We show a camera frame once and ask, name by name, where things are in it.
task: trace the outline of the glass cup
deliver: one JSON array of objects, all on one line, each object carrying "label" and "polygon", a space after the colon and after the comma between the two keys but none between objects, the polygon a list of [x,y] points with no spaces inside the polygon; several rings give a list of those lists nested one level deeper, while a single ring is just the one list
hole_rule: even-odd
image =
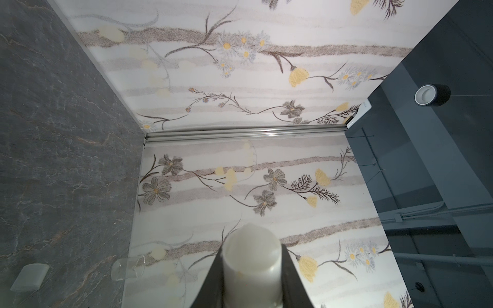
[{"label": "glass cup", "polygon": [[111,267],[111,280],[119,281],[142,277],[145,268],[145,256],[118,259]]}]

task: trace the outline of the yellow flower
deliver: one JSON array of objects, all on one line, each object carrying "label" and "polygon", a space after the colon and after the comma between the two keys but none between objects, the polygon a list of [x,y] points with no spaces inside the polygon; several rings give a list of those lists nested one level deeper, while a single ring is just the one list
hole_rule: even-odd
[{"label": "yellow flower", "polygon": [[144,60],[145,58],[147,58],[147,52],[138,46],[130,46],[128,48],[128,53],[130,57],[137,60]]},{"label": "yellow flower", "polygon": [[315,179],[317,180],[317,183],[320,184],[320,186],[322,187],[330,185],[330,178],[328,178],[325,172],[320,169],[317,169],[317,171],[315,172]]},{"label": "yellow flower", "polygon": [[235,171],[233,169],[228,169],[226,172],[226,183],[224,183],[224,188],[227,191],[233,190],[233,185],[237,182]]},{"label": "yellow flower", "polygon": [[317,196],[309,196],[309,197],[307,198],[307,202],[308,202],[308,204],[309,204],[311,207],[313,207],[313,208],[317,207],[317,201],[318,201],[318,197],[317,197]]},{"label": "yellow flower", "polygon": [[399,303],[387,292],[384,296],[384,308],[399,308]]},{"label": "yellow flower", "polygon": [[300,272],[303,275],[303,277],[306,278],[309,282],[313,282],[315,273],[318,270],[317,262],[310,257],[302,256],[298,260],[298,263],[300,264]]},{"label": "yellow flower", "polygon": [[149,76],[149,85],[151,87],[164,88],[166,87],[166,82],[160,77]]},{"label": "yellow flower", "polygon": [[217,167],[216,170],[214,171],[216,175],[224,175],[224,168],[223,167]]},{"label": "yellow flower", "polygon": [[163,260],[164,257],[166,257],[166,249],[164,249],[163,247],[154,248],[151,251],[151,257],[153,257],[155,260]]},{"label": "yellow flower", "polygon": [[296,87],[302,81],[305,81],[310,75],[304,68],[291,67],[291,74],[289,74],[289,83],[292,87]]},{"label": "yellow flower", "polygon": [[228,182],[236,183],[237,180],[236,180],[235,171],[232,168],[226,171],[226,180]]},{"label": "yellow flower", "polygon": [[226,189],[227,191],[233,191],[233,183],[231,182],[224,183],[224,189]]},{"label": "yellow flower", "polygon": [[168,88],[159,89],[156,91],[156,95],[160,98],[166,98],[171,96],[171,92]]},{"label": "yellow flower", "polygon": [[125,34],[115,25],[103,25],[99,29],[99,35],[107,39],[121,43],[125,40]]},{"label": "yellow flower", "polygon": [[166,280],[166,283],[164,284],[164,286],[166,288],[174,288],[179,283],[180,283],[180,280],[178,279],[178,277],[175,274],[171,274],[168,276],[168,280]]},{"label": "yellow flower", "polygon": [[348,109],[349,109],[349,102],[345,102],[345,103],[342,103],[339,106],[337,106],[335,111],[346,111]]},{"label": "yellow flower", "polygon": [[151,60],[143,60],[141,62],[141,68],[148,70],[157,70],[157,64]]},{"label": "yellow flower", "polygon": [[365,5],[368,4],[368,2],[370,2],[370,0],[352,0],[350,8],[351,14],[356,15],[357,13],[359,13],[365,7]]}]

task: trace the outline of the flower stem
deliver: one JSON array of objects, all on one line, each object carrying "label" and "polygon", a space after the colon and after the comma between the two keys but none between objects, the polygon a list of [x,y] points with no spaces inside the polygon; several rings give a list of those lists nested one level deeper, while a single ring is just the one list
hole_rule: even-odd
[{"label": "flower stem", "polygon": [[259,185],[259,186],[257,186],[257,187],[253,187],[253,188],[252,188],[252,189],[250,189],[250,191],[246,194],[246,196],[245,196],[245,199],[244,199],[244,200],[246,200],[246,199],[247,199],[248,195],[249,195],[249,194],[250,194],[250,193],[251,193],[254,189],[259,188],[259,187],[264,187],[264,186],[267,186],[267,185],[269,185],[269,184]]}]

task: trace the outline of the aluminum corner molding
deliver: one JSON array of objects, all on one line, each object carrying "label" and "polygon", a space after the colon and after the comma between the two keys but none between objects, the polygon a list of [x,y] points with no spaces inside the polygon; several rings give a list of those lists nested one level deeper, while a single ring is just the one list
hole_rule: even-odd
[{"label": "aluminum corner molding", "polygon": [[347,127],[344,124],[240,128],[240,129],[228,129],[228,130],[148,133],[145,137],[145,140],[146,143],[150,143],[150,142],[206,140],[206,139],[221,139],[221,138],[273,137],[273,136],[288,136],[288,135],[296,135],[296,134],[345,132],[346,130]]}]

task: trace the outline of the fern-like leaf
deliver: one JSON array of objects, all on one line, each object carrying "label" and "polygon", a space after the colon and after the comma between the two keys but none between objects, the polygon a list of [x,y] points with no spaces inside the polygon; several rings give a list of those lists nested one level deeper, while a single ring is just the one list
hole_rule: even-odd
[{"label": "fern-like leaf", "polygon": [[317,124],[337,124],[338,118],[335,116],[329,116],[327,118],[321,118],[317,121]]},{"label": "fern-like leaf", "polygon": [[291,188],[299,192],[303,192],[310,187],[311,183],[312,183],[312,178],[309,175],[304,174],[303,176],[299,177],[297,181],[291,182]]},{"label": "fern-like leaf", "polygon": [[337,194],[331,193],[330,191],[326,190],[325,188],[321,188],[320,186],[314,187],[310,190],[310,192],[317,195],[320,199],[330,200],[336,205],[340,202],[339,196]]}]

